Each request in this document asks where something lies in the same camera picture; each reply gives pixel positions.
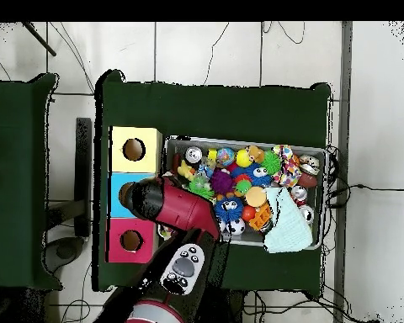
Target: pink box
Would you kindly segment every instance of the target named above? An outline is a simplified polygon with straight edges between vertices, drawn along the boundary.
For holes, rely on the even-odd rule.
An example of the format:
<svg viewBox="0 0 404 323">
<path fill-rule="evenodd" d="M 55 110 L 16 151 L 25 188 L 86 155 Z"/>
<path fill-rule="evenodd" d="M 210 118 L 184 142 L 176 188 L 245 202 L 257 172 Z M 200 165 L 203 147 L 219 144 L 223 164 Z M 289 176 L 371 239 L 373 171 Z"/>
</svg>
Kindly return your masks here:
<svg viewBox="0 0 404 323">
<path fill-rule="evenodd" d="M 142 238 L 141 247 L 130 252 L 121 245 L 121 235 L 127 230 L 137 231 Z M 109 251 L 106 251 L 107 262 L 133 262 L 145 264 L 150 261 L 154 252 L 156 225 L 149 220 L 138 218 L 111 218 L 109 226 Z"/>
</svg>

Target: green toy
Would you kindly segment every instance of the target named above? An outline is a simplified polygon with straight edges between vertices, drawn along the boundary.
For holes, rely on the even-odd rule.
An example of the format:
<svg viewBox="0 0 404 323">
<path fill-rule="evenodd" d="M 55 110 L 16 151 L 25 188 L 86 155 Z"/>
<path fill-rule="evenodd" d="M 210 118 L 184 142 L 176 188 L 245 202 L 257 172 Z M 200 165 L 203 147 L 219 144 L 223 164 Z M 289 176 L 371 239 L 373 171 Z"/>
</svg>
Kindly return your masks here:
<svg viewBox="0 0 404 323">
<path fill-rule="evenodd" d="M 261 166 L 266 168 L 268 175 L 274 175 L 281 168 L 279 156 L 272 151 L 265 151 L 265 158 L 263 159 Z"/>
<path fill-rule="evenodd" d="M 235 195 L 237 197 L 245 196 L 248 190 L 252 187 L 252 184 L 247 179 L 242 179 L 235 186 Z"/>
<path fill-rule="evenodd" d="M 215 194 L 208 183 L 207 177 L 200 173 L 194 175 L 193 181 L 189 183 L 188 190 L 208 200 L 212 200 Z"/>
</svg>

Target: yellow ball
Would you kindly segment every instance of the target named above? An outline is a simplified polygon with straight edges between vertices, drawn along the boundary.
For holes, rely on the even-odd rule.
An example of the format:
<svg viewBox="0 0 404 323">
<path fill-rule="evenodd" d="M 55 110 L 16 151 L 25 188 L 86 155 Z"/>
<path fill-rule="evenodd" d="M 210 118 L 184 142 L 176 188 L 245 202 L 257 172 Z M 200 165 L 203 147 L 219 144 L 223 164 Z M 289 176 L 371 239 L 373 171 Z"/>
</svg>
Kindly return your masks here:
<svg viewBox="0 0 404 323">
<path fill-rule="evenodd" d="M 252 164 L 250 157 L 248 157 L 248 153 L 246 149 L 241 149 L 237 153 L 237 165 L 240 167 L 249 167 Z"/>
</svg>

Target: blue box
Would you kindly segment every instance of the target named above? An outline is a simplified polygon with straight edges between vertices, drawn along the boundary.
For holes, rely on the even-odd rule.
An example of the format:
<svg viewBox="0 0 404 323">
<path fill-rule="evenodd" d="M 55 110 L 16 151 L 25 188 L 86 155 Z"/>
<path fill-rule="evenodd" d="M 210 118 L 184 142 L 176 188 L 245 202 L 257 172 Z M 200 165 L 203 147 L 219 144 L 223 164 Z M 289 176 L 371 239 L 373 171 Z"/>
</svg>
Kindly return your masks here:
<svg viewBox="0 0 404 323">
<path fill-rule="evenodd" d="M 154 173 L 120 173 L 112 172 L 111 176 L 111 218 L 136 218 L 119 201 L 121 187 L 128 182 L 139 182 L 144 178 L 155 177 Z"/>
</svg>

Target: yellow box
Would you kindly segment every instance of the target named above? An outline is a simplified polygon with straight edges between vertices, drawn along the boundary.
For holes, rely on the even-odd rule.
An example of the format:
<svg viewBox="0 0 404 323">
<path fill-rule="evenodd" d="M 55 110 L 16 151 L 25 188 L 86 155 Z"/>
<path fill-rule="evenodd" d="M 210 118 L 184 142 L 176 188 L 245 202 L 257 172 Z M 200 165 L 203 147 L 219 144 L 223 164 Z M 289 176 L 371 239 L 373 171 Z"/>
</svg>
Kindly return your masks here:
<svg viewBox="0 0 404 323">
<path fill-rule="evenodd" d="M 157 173 L 161 154 L 162 134 L 156 129 L 112 127 L 113 172 Z"/>
</svg>

